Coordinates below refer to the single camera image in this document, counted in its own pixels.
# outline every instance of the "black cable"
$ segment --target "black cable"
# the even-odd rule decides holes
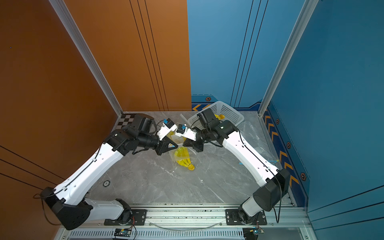
[[[196,120],[196,121],[194,121],[193,123],[192,123],[192,125],[191,125],[191,129],[192,129],[192,127],[193,127],[193,124],[195,124],[195,122],[197,122],[199,120],[199,118]]]
[[[160,121],[156,124],[156,126],[158,126],[160,123],[164,122],[164,120],[165,120],[165,119],[160,120]]]
[[[137,229],[136,229],[136,227],[135,227],[135,225],[134,225],[134,224],[132,224],[132,226],[135,228],[135,237],[133,238],[133,240],[135,240],[135,238],[136,238],[136,235],[137,235]]]
[[[223,145],[217,145],[215,143],[213,143],[212,141],[209,141],[210,143],[212,143],[213,145],[215,145],[216,147],[223,147]]]
[[[132,155],[135,155],[136,153],[139,153],[139,152],[142,152],[142,151],[147,151],[147,150],[149,150],[149,148],[144,148],[144,149],[138,150],[136,152],[132,152]]]
[[[68,187],[73,181],[75,181],[75,179],[80,176],[93,162],[96,162],[97,161],[97,156],[99,155],[99,152],[100,152],[100,149],[101,149],[101,146],[103,145],[104,141],[101,143],[100,147],[99,147],[99,150],[97,151],[96,153],[96,156],[95,156],[95,160],[91,161],[90,164],[88,164],[88,166],[86,166],[74,179],[72,179],[72,181],[70,181],[67,185],[65,185],[65,187]]]
[[[242,144],[244,145],[244,147],[246,148],[246,149],[248,149],[248,151],[250,151],[254,156],[255,156],[255,158],[257,158],[257,160],[259,160],[263,165],[264,165],[264,167],[266,167],[271,173],[272,173],[272,175],[275,177],[276,175],[263,163],[263,161],[261,161],[245,144],[244,144],[244,142],[243,142],[243,139],[242,139],[242,137],[241,137],[241,133],[240,133],[240,131],[239,131],[239,135],[240,135],[240,140],[241,140],[241,142],[242,142]],[[276,214],[276,211],[275,211],[275,217],[276,217],[276,223],[279,223],[279,221],[280,221],[280,211],[281,211],[281,199],[282,199],[282,190],[281,190],[281,183],[280,183],[280,181],[276,178],[276,180],[277,180],[277,182],[279,183],[279,187],[280,187],[280,204],[279,204],[279,218],[277,218],[277,214]]]
[[[44,209],[43,198],[45,198],[45,197],[38,197],[38,198],[35,198],[35,196],[33,196],[34,199],[41,199],[41,207],[43,208],[43,214],[44,214],[45,220],[47,220],[47,222],[48,222],[49,224],[53,225],[53,226],[60,226],[60,225],[62,225],[61,223],[60,223],[60,224],[56,224],[56,223],[52,223],[51,221],[49,221],[47,215],[45,214],[45,209]]]
[[[56,194],[58,194],[59,192],[61,192],[62,191],[62,189],[60,189],[60,191],[58,191],[57,193],[54,193],[54,194],[51,194],[51,195],[49,195],[49,196],[46,196],[46,197],[36,197],[36,195],[39,195],[39,196],[41,196],[41,194],[39,194],[39,193],[36,193],[32,198],[33,199],[44,199],[44,198],[47,198],[47,197],[52,197],[52,196],[55,196]]]

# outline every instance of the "black mounting plate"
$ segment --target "black mounting plate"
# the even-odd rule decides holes
[[[245,225],[241,222],[239,216],[238,216],[239,210],[238,209],[226,209],[225,210],[225,218],[227,225]],[[259,225],[266,225],[266,218],[265,218],[265,212],[264,210],[257,214],[257,223]],[[256,221],[252,222],[249,225],[256,225]]]
[[[146,209],[131,209],[133,213],[133,217],[135,218],[135,226],[143,226],[145,219],[147,217],[147,210]],[[128,222],[122,222],[119,220],[111,220],[106,219],[104,221],[105,226],[131,226],[132,225],[132,219],[129,219]]]

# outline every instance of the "blue wall panel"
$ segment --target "blue wall panel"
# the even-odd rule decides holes
[[[191,93],[230,102],[251,0],[188,0]]]
[[[378,189],[333,204],[383,185],[383,9],[382,1],[319,1],[272,98],[311,180],[311,220],[384,199]],[[313,224],[316,229],[379,216],[382,204]],[[370,223],[379,227],[382,221]],[[353,229],[357,223],[316,232],[321,240],[337,239]]]
[[[187,3],[192,99],[214,96],[244,108],[260,101],[304,0]]]
[[[304,0],[268,1],[260,34],[258,38],[254,36],[257,43],[251,42],[255,52],[248,76],[245,79],[244,74],[242,79],[236,107],[249,107],[264,97],[303,3]]]
[[[319,240],[382,239],[384,219],[355,223],[315,231]]]

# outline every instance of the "cable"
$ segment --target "cable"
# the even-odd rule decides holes
[[[259,214],[260,212],[257,213],[257,216],[256,216],[256,226],[257,226],[257,229],[261,229],[263,232],[264,232],[264,229],[262,229],[260,226],[259,226],[259,223],[257,222],[257,218],[259,217]]]
[[[160,120],[157,124],[156,124],[156,126],[158,126],[160,123],[163,123],[164,122],[164,120],[165,119],[163,119],[163,120]]]
[[[35,196],[33,196],[34,199],[41,199],[41,207],[43,208],[43,214],[44,214],[45,220],[47,220],[47,222],[48,222],[49,224],[53,225],[53,226],[60,226],[60,225],[62,225],[61,223],[60,223],[60,224],[56,224],[56,223],[52,223],[51,221],[49,221],[47,215],[45,214],[44,203],[43,203],[43,198],[44,198],[44,197],[38,197],[38,198],[35,198]]]
[[[213,145],[215,145],[216,147],[223,147],[223,145],[217,145],[216,143],[213,143],[212,141],[209,141],[210,143],[212,143]]]
[[[51,195],[49,195],[49,196],[46,196],[46,197],[36,197],[36,195],[39,195],[39,196],[41,196],[41,194],[40,193],[36,193],[35,195],[33,195],[33,199],[44,199],[44,198],[47,198],[47,197],[52,197],[52,196],[55,196],[56,194],[58,194],[59,192],[61,192],[62,191],[62,189],[60,190],[60,191],[58,191],[57,193],[54,193],[54,194],[51,194]]]
[[[259,160],[263,165],[264,165],[264,167],[266,167],[271,173],[272,173],[272,175],[275,177],[276,175],[263,163],[263,161],[261,161],[245,144],[244,144],[244,142],[243,142],[243,139],[242,139],[242,137],[241,137],[241,133],[240,133],[240,131],[239,131],[239,135],[240,135],[240,140],[241,140],[241,142],[242,142],[242,144],[244,145],[244,147],[246,148],[246,149],[248,149],[248,151],[250,151],[254,156],[255,156],[255,158],[257,158],[257,160]],[[280,211],[281,211],[281,199],[282,199],[282,190],[281,190],[281,183],[280,183],[280,181],[276,178],[276,180],[277,180],[277,182],[279,183],[279,187],[280,187],[280,204],[279,204],[279,218],[277,218],[277,214],[276,214],[276,210],[275,210],[275,207],[273,207],[273,210],[275,210],[275,217],[276,217],[276,223],[279,223],[279,221],[280,221]]]
[[[135,225],[134,225],[134,224],[133,224],[132,226],[135,228],[135,237],[133,238],[133,240],[135,240],[135,238],[136,238],[136,235],[137,235],[137,229],[136,229],[136,227],[135,227]]]
[[[147,150],[149,150],[149,148],[144,148],[144,149],[138,150],[136,152],[132,152],[132,155],[135,155],[136,153],[139,153],[139,152],[142,152],[142,151],[147,151]]]
[[[196,120],[196,121],[194,121],[192,124],[191,124],[191,127],[190,127],[190,129],[192,129],[192,127],[193,127],[193,124],[195,124],[195,122],[197,122],[199,120],[199,118]]]
[[[97,161],[97,156],[99,155],[99,152],[101,150],[101,146],[103,145],[104,141],[101,143],[100,147],[99,147],[99,150],[97,151],[96,153],[96,157],[95,157],[95,160],[91,161],[90,164],[88,164],[88,166],[86,166],[74,179],[72,179],[72,181],[70,181],[67,185],[65,185],[65,187],[68,187],[73,181],[75,181],[75,179],[80,176],[93,162],[96,162]]]
[[[169,231],[175,231],[175,232],[186,232],[186,231],[195,231],[195,230],[204,230],[204,229],[208,229],[208,228],[212,228],[216,225],[219,225],[220,223],[222,223],[223,221],[221,222],[218,222],[216,224],[213,224],[211,226],[208,226],[208,227],[201,227],[201,228],[189,228],[189,229],[174,229],[174,228],[167,228],[167,227],[161,227],[155,223],[152,223],[152,222],[149,222],[150,224],[158,227],[158,228],[161,228],[161,229],[165,229],[165,230],[169,230]]]

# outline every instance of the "yellow object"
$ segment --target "yellow object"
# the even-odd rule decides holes
[[[187,167],[189,170],[194,170],[195,166],[191,164],[191,160],[189,158],[188,149],[186,147],[179,147],[175,151],[176,157],[182,157],[183,159],[177,160],[176,162],[180,164],[181,166]]]
[[[219,120],[223,120],[225,118],[225,116],[223,114],[220,114],[220,115],[216,115],[216,118],[219,119]]]

